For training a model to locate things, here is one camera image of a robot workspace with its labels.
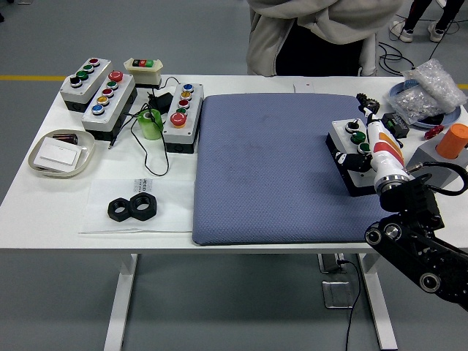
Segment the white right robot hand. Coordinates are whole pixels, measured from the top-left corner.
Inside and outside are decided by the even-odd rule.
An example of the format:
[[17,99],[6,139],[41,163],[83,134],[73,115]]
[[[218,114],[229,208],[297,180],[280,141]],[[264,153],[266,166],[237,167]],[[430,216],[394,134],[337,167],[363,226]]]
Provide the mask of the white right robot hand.
[[335,143],[332,157],[347,171],[369,174],[374,189],[379,192],[387,184],[401,184],[410,177],[404,167],[404,157],[397,140],[376,116],[379,103],[373,99],[360,103],[359,111],[366,117],[348,121],[344,131],[331,133]]

